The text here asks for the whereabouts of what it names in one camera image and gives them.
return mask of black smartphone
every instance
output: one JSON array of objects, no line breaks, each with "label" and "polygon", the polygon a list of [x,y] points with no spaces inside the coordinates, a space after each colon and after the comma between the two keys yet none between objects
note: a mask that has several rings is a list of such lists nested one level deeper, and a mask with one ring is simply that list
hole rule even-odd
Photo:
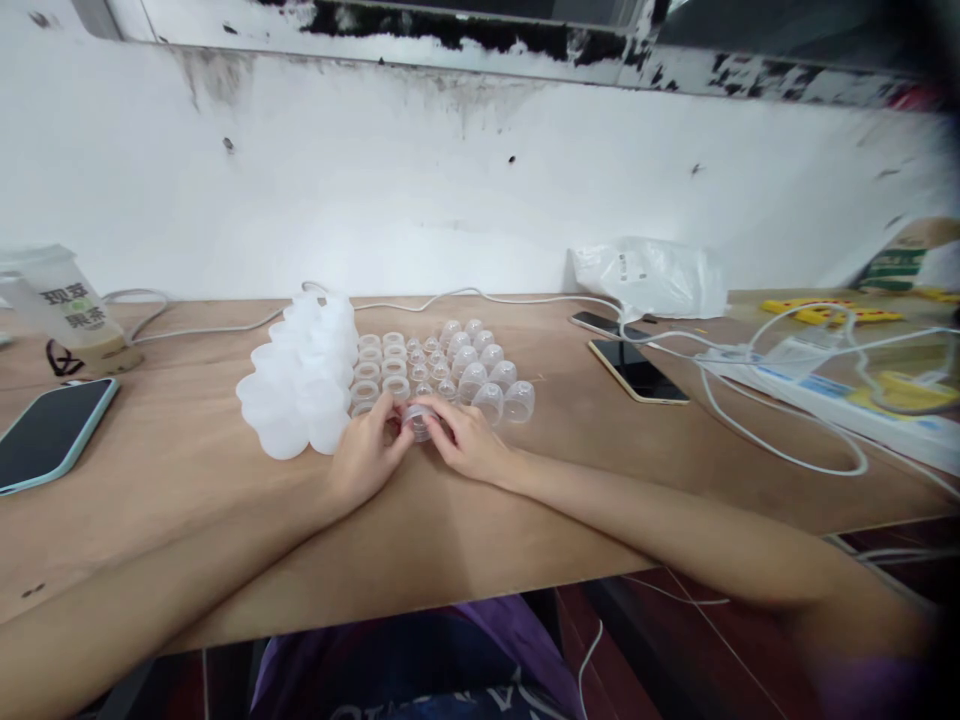
[{"label": "black smartphone", "polygon": [[637,402],[686,405],[683,390],[673,384],[635,345],[621,340],[591,340],[588,345],[623,389]]},{"label": "black smartphone", "polygon": [[0,438],[0,495],[65,475],[117,392],[113,378],[46,392]]},{"label": "black smartphone", "polygon": [[[593,313],[582,312],[572,316],[570,322],[587,330],[593,330],[598,335],[603,335],[610,340],[620,339],[620,323],[616,320],[607,320],[607,318]],[[624,330],[627,331],[627,338],[630,340],[646,340],[650,337],[650,333],[634,330],[632,327],[625,327]]]}]

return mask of white plastic bag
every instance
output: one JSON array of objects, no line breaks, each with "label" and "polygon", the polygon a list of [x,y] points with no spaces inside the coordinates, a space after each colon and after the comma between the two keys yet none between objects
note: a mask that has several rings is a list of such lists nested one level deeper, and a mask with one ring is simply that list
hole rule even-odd
[{"label": "white plastic bag", "polygon": [[727,286],[713,253],[681,243],[625,237],[571,250],[577,282],[620,301],[626,322],[720,317]]}]

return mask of person's left hand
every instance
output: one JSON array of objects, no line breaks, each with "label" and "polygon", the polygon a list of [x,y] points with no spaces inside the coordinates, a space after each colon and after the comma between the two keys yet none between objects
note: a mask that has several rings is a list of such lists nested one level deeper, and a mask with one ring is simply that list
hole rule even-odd
[{"label": "person's left hand", "polygon": [[373,409],[350,421],[333,456],[329,481],[344,512],[353,512],[372,498],[397,469],[404,453],[413,445],[413,429],[407,425],[389,444],[384,435],[394,409],[402,410],[393,395],[384,393]]}]

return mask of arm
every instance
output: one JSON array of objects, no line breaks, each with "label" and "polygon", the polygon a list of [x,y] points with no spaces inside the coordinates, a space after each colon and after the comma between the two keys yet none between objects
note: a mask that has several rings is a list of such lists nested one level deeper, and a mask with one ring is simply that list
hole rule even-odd
[{"label": "arm", "polygon": [[506,446],[474,408],[418,398],[447,421],[430,431],[455,470],[537,500],[676,568],[781,614],[808,664],[916,655],[923,619],[866,568],[817,537],[750,512],[635,478]]},{"label": "arm", "polygon": [[61,718],[104,692],[307,538],[358,508],[413,444],[383,445],[385,393],[344,432],[327,479],[301,484],[0,626],[0,718]]}]

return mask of forearm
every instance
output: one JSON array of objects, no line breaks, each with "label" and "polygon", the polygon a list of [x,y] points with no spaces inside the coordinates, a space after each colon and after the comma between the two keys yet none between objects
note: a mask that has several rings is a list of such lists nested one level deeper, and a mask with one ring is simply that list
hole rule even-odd
[{"label": "forearm", "polygon": [[819,538],[753,513],[529,453],[516,458],[502,479],[505,489],[754,605],[786,609],[816,601],[853,565]]},{"label": "forearm", "polygon": [[0,717],[61,718],[339,519],[315,487],[176,540],[0,626]]}]

